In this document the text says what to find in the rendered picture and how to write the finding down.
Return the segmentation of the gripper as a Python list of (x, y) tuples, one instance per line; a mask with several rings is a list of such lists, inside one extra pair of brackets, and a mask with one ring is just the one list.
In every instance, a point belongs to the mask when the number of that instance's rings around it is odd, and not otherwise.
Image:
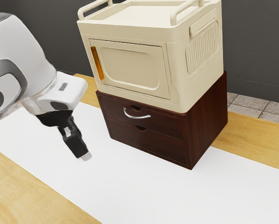
[(76, 158), (88, 161), (92, 158), (82, 134), (74, 122), (72, 110), (61, 110), (36, 115), (42, 124), (48, 127), (57, 126), (63, 141)]

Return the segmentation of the dark brown drawer cabinet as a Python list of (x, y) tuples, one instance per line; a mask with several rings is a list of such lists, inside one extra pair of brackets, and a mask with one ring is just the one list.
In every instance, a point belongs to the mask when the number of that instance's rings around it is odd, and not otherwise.
[(193, 169), (228, 122), (227, 73), (185, 113), (96, 92), (112, 139)]

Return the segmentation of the white table mat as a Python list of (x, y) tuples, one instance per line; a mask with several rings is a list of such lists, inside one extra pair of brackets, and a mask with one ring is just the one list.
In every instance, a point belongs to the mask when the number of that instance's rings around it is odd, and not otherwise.
[(73, 116), (88, 161), (24, 108), (0, 121), (0, 152), (103, 224), (279, 224), (279, 169), (210, 147), (189, 170), (111, 139), (96, 107)]

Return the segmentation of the cream box with lid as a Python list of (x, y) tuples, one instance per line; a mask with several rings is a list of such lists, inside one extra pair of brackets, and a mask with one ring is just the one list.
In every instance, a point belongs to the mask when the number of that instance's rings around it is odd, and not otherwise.
[(185, 113), (223, 74), (222, 0), (95, 0), (77, 15), (100, 92)]

